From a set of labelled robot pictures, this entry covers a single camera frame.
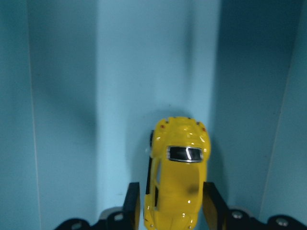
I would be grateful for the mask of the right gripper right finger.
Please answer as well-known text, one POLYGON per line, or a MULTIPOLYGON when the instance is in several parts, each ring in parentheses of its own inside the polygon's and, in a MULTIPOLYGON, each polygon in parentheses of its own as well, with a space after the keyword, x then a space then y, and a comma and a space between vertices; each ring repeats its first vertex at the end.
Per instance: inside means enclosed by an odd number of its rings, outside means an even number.
POLYGON ((210 230, 225 230, 228 207, 212 182, 203 184, 202 210, 210 230))

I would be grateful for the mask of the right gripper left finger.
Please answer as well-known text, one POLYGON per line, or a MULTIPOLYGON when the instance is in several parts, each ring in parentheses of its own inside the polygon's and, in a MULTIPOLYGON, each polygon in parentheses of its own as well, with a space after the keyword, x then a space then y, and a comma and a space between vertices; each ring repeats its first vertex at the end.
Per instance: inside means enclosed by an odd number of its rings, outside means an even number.
POLYGON ((133 182, 128 186, 123 204, 124 230, 138 230, 140 222, 140 183, 133 182))

